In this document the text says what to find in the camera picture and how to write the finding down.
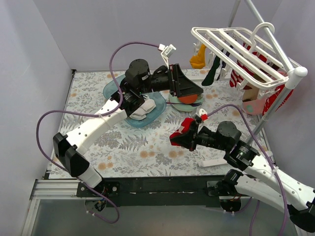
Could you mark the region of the red sock white pattern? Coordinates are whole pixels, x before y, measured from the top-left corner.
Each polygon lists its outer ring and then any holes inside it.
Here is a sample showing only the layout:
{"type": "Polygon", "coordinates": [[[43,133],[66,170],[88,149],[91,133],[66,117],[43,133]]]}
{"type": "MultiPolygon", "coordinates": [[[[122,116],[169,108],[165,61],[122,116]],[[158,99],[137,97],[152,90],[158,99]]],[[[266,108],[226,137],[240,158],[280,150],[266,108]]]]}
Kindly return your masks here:
{"type": "Polygon", "coordinates": [[[182,146],[179,141],[176,141],[176,139],[179,139],[181,141],[183,139],[181,138],[181,136],[188,133],[190,125],[194,121],[195,120],[193,118],[185,118],[180,127],[169,136],[169,140],[172,146],[182,146]]]}

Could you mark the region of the plain white sock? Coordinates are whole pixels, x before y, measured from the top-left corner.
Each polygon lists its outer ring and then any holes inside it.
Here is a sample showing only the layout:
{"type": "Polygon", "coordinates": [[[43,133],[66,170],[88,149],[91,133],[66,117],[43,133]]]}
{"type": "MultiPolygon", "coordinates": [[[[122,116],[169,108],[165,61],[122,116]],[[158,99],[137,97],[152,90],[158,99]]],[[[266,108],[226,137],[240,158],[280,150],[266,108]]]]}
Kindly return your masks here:
{"type": "Polygon", "coordinates": [[[156,103],[153,99],[146,99],[145,102],[130,115],[130,118],[133,120],[143,120],[155,107],[156,103]]]}

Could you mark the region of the pink sock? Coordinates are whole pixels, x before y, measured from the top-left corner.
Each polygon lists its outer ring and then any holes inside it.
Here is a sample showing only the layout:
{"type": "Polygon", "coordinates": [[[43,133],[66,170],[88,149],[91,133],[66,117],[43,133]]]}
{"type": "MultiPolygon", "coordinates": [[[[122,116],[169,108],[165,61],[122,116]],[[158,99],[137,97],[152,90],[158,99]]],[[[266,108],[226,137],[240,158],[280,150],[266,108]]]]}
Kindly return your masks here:
{"type": "Polygon", "coordinates": [[[242,102],[242,109],[245,113],[249,115],[259,115],[262,114],[266,99],[256,99],[256,100],[245,100],[242,102]]]}

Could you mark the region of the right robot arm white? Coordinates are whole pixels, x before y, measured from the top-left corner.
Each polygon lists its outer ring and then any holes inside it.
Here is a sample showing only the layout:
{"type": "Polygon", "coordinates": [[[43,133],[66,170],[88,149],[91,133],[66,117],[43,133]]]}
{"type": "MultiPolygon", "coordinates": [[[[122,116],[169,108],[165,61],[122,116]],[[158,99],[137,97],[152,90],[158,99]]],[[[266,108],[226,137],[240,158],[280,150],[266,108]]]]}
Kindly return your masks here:
{"type": "Polygon", "coordinates": [[[170,135],[173,146],[193,151],[197,145],[225,151],[224,160],[233,167],[221,181],[227,195],[240,193],[289,213],[290,220],[304,231],[315,231],[315,190],[290,177],[256,149],[240,140],[234,123],[223,121],[215,132],[199,128],[192,118],[185,119],[170,135]]]}

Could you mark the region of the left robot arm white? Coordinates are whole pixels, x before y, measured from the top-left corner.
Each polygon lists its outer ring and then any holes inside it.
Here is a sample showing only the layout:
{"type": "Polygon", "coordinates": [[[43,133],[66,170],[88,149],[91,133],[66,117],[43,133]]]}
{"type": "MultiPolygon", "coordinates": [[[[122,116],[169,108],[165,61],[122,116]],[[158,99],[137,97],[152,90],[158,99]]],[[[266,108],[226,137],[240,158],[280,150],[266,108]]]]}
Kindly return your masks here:
{"type": "Polygon", "coordinates": [[[132,61],[125,77],[98,111],[65,135],[57,133],[53,137],[55,155],[68,173],[88,186],[95,197],[104,193],[103,178],[84,157],[89,147],[110,130],[115,124],[133,116],[135,120],[146,118],[156,108],[156,103],[145,95],[168,90],[173,96],[200,95],[203,89],[188,79],[178,64],[160,66],[154,73],[144,59],[132,61]]]}

